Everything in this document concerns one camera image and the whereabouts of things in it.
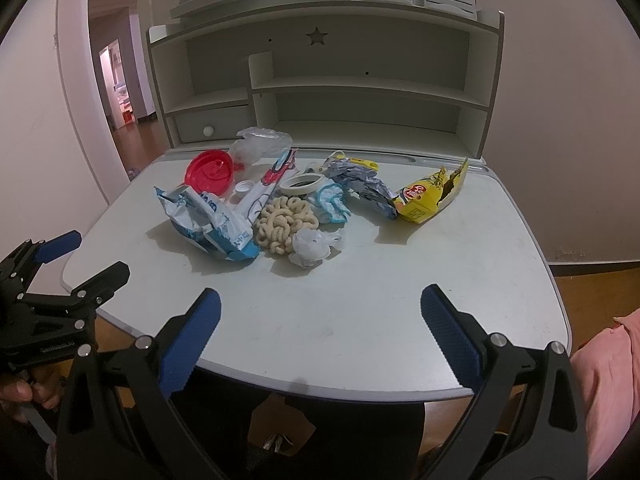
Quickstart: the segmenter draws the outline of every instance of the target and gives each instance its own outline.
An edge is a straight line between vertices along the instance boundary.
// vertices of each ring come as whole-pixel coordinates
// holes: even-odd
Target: roll of tape
[[[287,196],[301,196],[318,191],[326,177],[317,173],[297,174],[280,182],[280,191]]]

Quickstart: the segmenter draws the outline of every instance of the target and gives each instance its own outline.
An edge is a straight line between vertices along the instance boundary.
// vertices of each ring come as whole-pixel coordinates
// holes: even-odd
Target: human hand
[[[43,366],[31,370],[36,381],[31,386],[26,381],[3,374],[0,376],[0,406],[4,412],[18,422],[27,422],[18,405],[33,400],[46,410],[55,408],[62,398],[60,371],[57,366]]]

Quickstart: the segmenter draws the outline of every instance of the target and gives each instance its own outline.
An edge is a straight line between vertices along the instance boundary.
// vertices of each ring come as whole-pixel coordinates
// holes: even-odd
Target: clear plastic bag
[[[233,143],[229,155],[240,167],[255,164],[264,156],[280,156],[293,145],[289,134],[257,126],[240,130],[237,135],[243,138]]]
[[[338,251],[344,249],[344,229],[325,233],[305,227],[293,235],[291,245],[294,252],[289,255],[289,260],[305,269],[313,267],[329,257],[332,247]]]

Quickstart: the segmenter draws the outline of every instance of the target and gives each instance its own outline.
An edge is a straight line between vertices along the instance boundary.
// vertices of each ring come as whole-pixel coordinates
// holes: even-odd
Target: red plastic lid
[[[208,191],[221,196],[234,179],[234,162],[227,152],[207,150],[194,158],[186,173],[184,183],[198,193]]]

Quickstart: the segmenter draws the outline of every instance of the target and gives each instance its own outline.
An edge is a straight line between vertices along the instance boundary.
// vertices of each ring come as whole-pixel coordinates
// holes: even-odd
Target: beige knotted rope
[[[292,253],[291,240],[303,227],[318,228],[318,219],[306,200],[297,196],[273,199],[260,212],[255,241],[274,254]]]

